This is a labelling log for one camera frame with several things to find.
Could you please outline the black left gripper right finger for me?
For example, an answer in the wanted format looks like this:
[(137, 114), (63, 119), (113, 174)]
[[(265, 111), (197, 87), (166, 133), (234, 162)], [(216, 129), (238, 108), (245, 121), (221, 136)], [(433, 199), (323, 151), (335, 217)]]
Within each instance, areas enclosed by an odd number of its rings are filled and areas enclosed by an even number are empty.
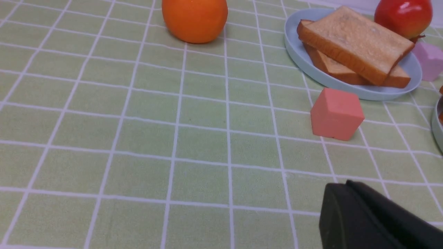
[(442, 231), (433, 225), (363, 182), (347, 180), (345, 184), (362, 197), (364, 203), (389, 234), (407, 249), (441, 249), (443, 247)]

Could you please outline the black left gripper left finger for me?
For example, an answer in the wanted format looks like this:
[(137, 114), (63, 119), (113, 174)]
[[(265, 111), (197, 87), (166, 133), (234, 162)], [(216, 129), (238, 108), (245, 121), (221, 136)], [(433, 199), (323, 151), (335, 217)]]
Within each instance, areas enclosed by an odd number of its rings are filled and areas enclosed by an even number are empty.
[(324, 249), (401, 249), (349, 186), (328, 183), (320, 212), (319, 231)]

